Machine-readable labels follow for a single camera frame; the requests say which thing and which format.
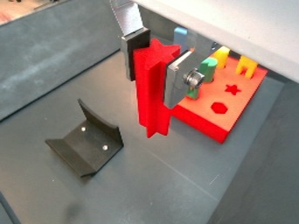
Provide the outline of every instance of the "star-shaped hole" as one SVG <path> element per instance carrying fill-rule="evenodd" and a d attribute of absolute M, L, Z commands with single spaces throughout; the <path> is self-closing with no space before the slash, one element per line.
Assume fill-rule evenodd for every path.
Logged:
<path fill-rule="evenodd" d="M 238 89 L 237 85 L 232 85 L 232 86 L 230 85 L 226 85 L 225 92 L 229 92 L 233 95 L 236 95 L 237 92 L 240 92 L 240 89 Z"/>

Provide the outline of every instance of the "gray table surface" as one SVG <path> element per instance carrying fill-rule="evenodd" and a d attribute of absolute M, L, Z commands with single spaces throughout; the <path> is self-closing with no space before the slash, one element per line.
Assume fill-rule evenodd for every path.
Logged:
<path fill-rule="evenodd" d="M 2 223 L 2 224 L 13 224 L 7 214 L 5 212 L 5 208 L 3 208 L 2 204 L 0 204 L 0 223 Z"/>
<path fill-rule="evenodd" d="M 209 224 L 299 222 L 299 84 L 288 82 Z"/>
<path fill-rule="evenodd" d="M 265 79 L 224 144 L 172 119 L 145 138 L 124 58 L 106 60 L 0 124 L 0 191 L 21 223 L 206 223 L 284 84 Z M 118 126 L 124 149 L 79 179 L 43 140 L 81 123 L 77 99 Z"/>

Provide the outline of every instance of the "red star shape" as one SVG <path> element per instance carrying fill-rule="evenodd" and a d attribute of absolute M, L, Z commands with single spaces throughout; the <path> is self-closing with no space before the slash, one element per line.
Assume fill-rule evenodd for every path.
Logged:
<path fill-rule="evenodd" d="M 236 93 L 240 92 L 240 89 L 237 85 L 226 85 L 225 92 L 230 92 L 233 95 L 236 95 Z"/>
<path fill-rule="evenodd" d="M 177 45 L 162 45 L 152 39 L 146 48 L 134 50 L 134 84 L 138 122 L 146 137 L 156 132 L 166 135 L 170 110 L 164 106 L 164 76 L 168 63 L 180 54 Z"/>

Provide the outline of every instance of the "red shape-sorting board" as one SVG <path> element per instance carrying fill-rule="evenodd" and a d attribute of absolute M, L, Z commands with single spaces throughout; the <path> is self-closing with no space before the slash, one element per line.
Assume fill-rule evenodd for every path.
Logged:
<path fill-rule="evenodd" d="M 134 85 L 138 122 L 146 137 L 166 135 L 170 110 L 164 106 L 165 66 L 180 54 L 177 45 L 162 45 L 153 39 L 149 47 L 134 50 Z"/>
<path fill-rule="evenodd" d="M 257 67 L 250 79 L 234 74 L 238 61 L 228 58 L 225 68 L 216 68 L 212 83 L 202 83 L 194 101 L 184 98 L 172 115 L 222 143 L 248 105 L 266 70 Z"/>
<path fill-rule="evenodd" d="M 149 47 L 134 50 L 134 85 L 138 122 L 146 137 L 168 134 L 170 116 L 222 143 L 261 83 L 266 70 L 257 68 L 250 79 L 234 74 L 238 61 L 228 58 L 225 68 L 216 68 L 213 81 L 200 86 L 194 101 L 184 98 L 169 110 L 164 106 L 164 76 L 169 61 L 178 56 L 177 45 L 162 45 L 157 39 Z"/>

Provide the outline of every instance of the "black metal bracket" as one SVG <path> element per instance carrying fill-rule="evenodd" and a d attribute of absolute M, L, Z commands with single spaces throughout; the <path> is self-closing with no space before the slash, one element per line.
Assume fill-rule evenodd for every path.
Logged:
<path fill-rule="evenodd" d="M 106 123 L 78 100 L 86 117 L 78 127 L 62 138 L 45 143 L 58 153 L 79 177 L 97 173 L 122 148 L 118 127 Z"/>
<path fill-rule="evenodd" d="M 0 193 L 0 223 L 1 224 L 19 224 L 14 211 L 10 208 L 5 196 Z"/>
<path fill-rule="evenodd" d="M 136 80 L 133 52 L 138 48 L 149 46 L 150 31 L 146 28 L 137 30 L 121 38 L 121 52 L 125 55 L 125 77 Z"/>

